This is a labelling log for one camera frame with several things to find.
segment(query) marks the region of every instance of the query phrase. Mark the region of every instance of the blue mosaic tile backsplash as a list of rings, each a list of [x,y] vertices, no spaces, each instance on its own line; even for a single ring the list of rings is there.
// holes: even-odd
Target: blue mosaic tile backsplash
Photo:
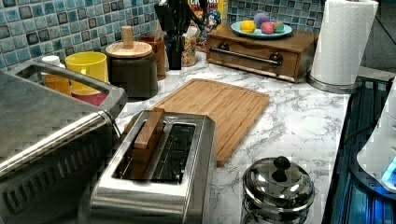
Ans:
[[[121,40],[120,28],[134,38],[156,26],[154,0],[0,0],[0,69],[29,59],[104,48]]]
[[[280,20],[293,30],[319,32],[323,19],[324,2],[321,0],[230,0],[227,19],[253,20],[258,12],[270,15],[271,21]]]

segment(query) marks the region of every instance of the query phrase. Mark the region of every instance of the teal plate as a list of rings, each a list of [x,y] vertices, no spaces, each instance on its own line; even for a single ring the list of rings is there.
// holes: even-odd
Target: teal plate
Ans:
[[[238,34],[249,36],[249,37],[256,38],[256,39],[276,38],[276,37],[280,37],[282,35],[287,35],[287,34],[291,33],[291,31],[292,31],[291,27],[289,27],[288,25],[285,25],[285,28],[283,29],[282,33],[273,33],[271,35],[266,35],[266,34],[262,33],[261,29],[256,29],[254,31],[254,33],[250,34],[250,33],[242,32],[240,27],[241,27],[241,21],[235,22],[231,25],[231,28]]]

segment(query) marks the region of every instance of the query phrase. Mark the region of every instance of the countertop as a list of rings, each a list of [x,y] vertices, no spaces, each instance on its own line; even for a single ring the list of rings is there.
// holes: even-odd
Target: countertop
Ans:
[[[287,157],[309,173],[316,196],[305,223],[321,223],[349,95],[319,91],[304,81],[295,84],[207,63],[205,54],[197,52],[194,66],[166,73],[156,96],[123,108],[116,119],[120,130],[132,115],[148,109],[192,78],[216,80],[270,96],[270,104],[246,138],[215,172],[212,223],[240,223],[244,172],[254,161],[277,156]]]

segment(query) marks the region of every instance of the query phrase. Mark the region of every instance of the lemon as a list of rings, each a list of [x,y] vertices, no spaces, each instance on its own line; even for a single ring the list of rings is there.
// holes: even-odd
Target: lemon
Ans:
[[[256,24],[254,21],[242,21],[240,29],[242,32],[252,34],[256,31]]]

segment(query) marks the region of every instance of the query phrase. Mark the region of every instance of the paper towel holder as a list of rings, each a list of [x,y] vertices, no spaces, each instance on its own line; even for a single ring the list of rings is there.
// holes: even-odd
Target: paper towel holder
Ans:
[[[306,75],[306,82],[318,90],[327,91],[331,93],[338,93],[338,94],[352,94],[357,92],[361,87],[361,79],[359,77],[356,77],[355,83],[349,85],[334,85],[334,84],[324,83],[312,77],[311,71],[309,71]]]

